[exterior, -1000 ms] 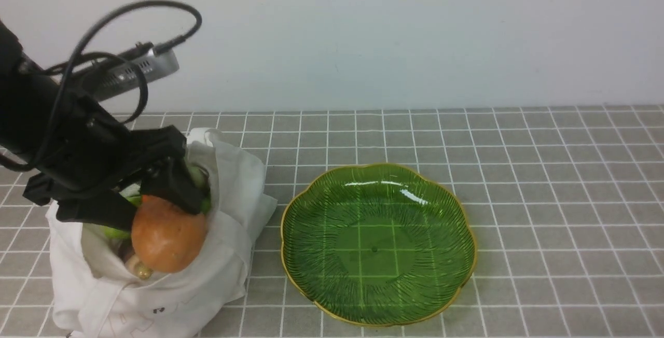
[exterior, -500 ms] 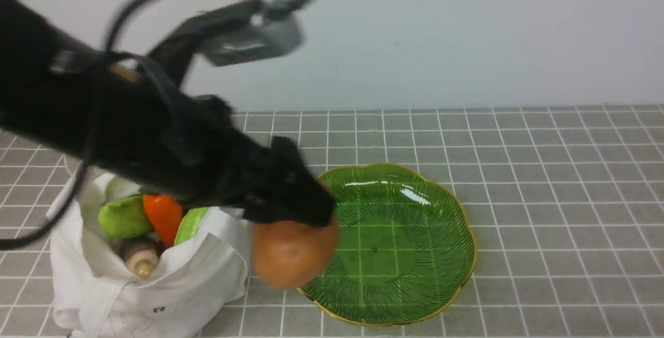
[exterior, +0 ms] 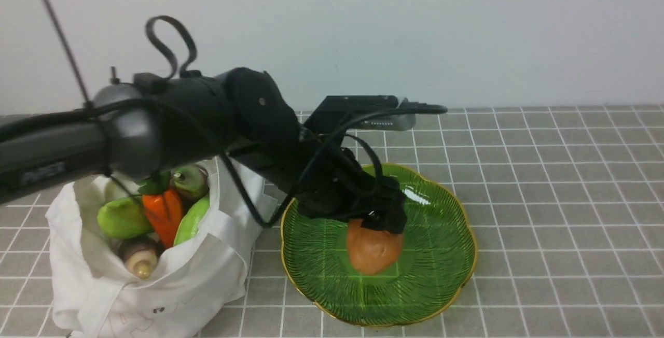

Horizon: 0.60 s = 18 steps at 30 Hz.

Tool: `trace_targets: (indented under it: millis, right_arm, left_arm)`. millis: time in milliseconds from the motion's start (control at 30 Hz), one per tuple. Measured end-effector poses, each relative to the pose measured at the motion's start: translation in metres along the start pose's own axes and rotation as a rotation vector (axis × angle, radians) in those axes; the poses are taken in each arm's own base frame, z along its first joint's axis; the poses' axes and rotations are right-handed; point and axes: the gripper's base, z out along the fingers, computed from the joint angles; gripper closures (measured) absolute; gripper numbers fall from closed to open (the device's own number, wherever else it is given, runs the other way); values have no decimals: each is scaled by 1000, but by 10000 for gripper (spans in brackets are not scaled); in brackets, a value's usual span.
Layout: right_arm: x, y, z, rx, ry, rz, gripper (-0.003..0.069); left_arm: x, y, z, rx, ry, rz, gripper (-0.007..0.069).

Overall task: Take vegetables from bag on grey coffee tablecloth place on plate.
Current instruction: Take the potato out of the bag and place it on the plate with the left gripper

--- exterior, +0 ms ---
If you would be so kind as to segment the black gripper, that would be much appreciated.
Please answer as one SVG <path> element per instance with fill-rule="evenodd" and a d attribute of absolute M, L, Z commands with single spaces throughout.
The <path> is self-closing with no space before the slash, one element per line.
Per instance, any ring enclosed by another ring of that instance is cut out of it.
<path fill-rule="evenodd" d="M 395 180 L 373 159 L 374 174 L 364 171 L 339 141 L 284 141 L 270 144 L 270 182 L 285 192 L 272 221 L 292 200 L 307 218 L 348 222 L 363 219 L 363 228 L 403 234 L 406 196 L 395 193 Z"/>

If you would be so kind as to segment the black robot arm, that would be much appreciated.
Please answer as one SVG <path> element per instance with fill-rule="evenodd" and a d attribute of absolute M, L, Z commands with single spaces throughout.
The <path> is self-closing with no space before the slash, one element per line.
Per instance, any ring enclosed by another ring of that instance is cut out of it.
<path fill-rule="evenodd" d="M 370 175 L 342 147 L 364 116 L 399 104 L 393 95 L 328 95 L 301 123 L 268 73 L 137 74 L 102 89 L 91 107 L 2 127 L 2 203 L 88 175 L 140 181 L 218 156 L 296 199 L 304 217 L 358 218 L 401 234 L 407 216 L 397 180 Z"/>

